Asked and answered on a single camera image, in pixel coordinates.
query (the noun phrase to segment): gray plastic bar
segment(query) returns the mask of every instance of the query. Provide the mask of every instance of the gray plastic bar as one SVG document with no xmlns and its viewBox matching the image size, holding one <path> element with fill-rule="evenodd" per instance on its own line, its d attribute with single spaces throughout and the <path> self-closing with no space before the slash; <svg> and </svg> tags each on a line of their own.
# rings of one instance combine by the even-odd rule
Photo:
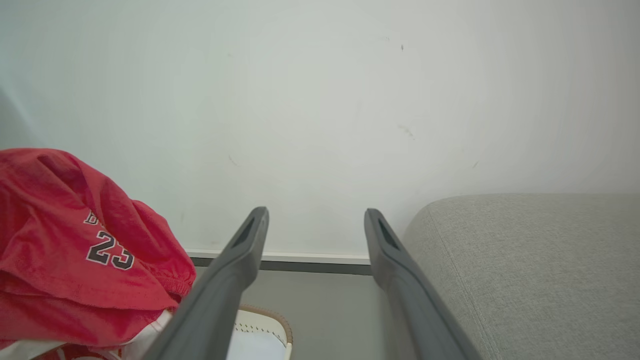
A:
<svg viewBox="0 0 640 360">
<path fill-rule="evenodd" d="M 364 216 L 371 272 L 385 292 L 402 360 L 479 359 L 467 335 L 376 209 Z"/>
<path fill-rule="evenodd" d="M 255 208 L 211 262 L 144 360 L 224 360 L 242 292 L 255 280 L 269 225 Z"/>
</svg>

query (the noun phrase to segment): wall stain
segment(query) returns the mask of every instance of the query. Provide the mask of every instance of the wall stain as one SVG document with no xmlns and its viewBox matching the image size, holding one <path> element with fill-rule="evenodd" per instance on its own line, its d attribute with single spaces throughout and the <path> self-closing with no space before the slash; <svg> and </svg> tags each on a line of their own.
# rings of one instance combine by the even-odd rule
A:
<svg viewBox="0 0 640 360">
<path fill-rule="evenodd" d="M 231 163 L 233 163 L 235 166 L 240 167 L 240 165 L 238 165 L 232 158 L 231 155 L 229 155 L 229 160 L 231 161 Z"/>
<path fill-rule="evenodd" d="M 415 136 L 413 135 L 413 133 L 411 132 L 411 129 L 409 129 L 408 127 L 404 126 L 404 125 L 400 125 L 398 124 L 398 129 L 402 130 L 407 136 L 409 136 L 412 140 L 415 140 Z"/>
</svg>

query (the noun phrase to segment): gray upholstery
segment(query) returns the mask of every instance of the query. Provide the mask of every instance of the gray upholstery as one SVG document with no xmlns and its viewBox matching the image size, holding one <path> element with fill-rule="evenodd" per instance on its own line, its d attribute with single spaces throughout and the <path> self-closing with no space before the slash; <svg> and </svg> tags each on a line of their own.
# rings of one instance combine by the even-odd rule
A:
<svg viewBox="0 0 640 360">
<path fill-rule="evenodd" d="M 403 244 L 485 359 L 640 359 L 640 195 L 453 197 Z"/>
</svg>

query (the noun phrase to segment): baseboard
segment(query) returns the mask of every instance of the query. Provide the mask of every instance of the baseboard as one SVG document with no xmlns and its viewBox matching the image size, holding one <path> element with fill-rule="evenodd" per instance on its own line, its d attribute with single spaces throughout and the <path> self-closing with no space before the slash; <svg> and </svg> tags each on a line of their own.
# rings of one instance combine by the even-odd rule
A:
<svg viewBox="0 0 640 360">
<path fill-rule="evenodd" d="M 185 249 L 192 258 L 214 259 L 221 250 Z M 370 265 L 368 255 L 336 255 L 336 254 L 307 254 L 302 252 L 264 252 L 262 261 L 279 263 L 315 263 L 315 264 L 345 264 Z"/>
<path fill-rule="evenodd" d="M 215 259 L 191 258 L 195 266 L 209 266 Z M 321 272 L 327 274 L 371 275 L 371 265 L 357 264 L 327 264 L 327 263 L 299 263 L 293 261 L 264 261 L 260 262 L 261 270 Z"/>
</svg>

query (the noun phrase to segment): white fabric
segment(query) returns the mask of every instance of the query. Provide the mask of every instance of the white fabric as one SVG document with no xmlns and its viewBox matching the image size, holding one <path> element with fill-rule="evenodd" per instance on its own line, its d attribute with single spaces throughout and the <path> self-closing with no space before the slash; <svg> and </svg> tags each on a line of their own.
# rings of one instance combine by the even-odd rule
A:
<svg viewBox="0 0 640 360">
<path fill-rule="evenodd" d="M 283 360 L 286 348 L 268 332 L 234 331 L 227 360 Z"/>
</svg>

